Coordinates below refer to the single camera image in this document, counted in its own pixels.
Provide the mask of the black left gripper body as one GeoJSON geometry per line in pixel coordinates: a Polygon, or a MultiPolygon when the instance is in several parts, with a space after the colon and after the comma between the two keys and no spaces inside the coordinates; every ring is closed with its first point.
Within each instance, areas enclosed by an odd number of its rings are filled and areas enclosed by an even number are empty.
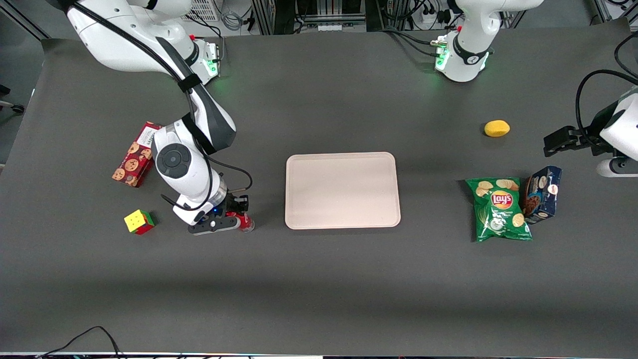
{"type": "Polygon", "coordinates": [[[581,143],[583,145],[587,143],[588,146],[592,148],[593,156],[599,156],[603,153],[615,153],[613,146],[602,139],[600,132],[611,121],[617,105],[618,102],[613,102],[597,112],[592,122],[582,130],[583,138],[581,139],[581,143]]]}

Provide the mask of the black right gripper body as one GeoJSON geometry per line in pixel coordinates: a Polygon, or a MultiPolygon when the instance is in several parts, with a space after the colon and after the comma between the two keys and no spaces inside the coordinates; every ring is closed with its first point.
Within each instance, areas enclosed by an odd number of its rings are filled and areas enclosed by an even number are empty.
{"type": "Polygon", "coordinates": [[[236,196],[227,194],[225,199],[225,212],[243,215],[249,210],[249,196],[247,194],[236,196]]]}

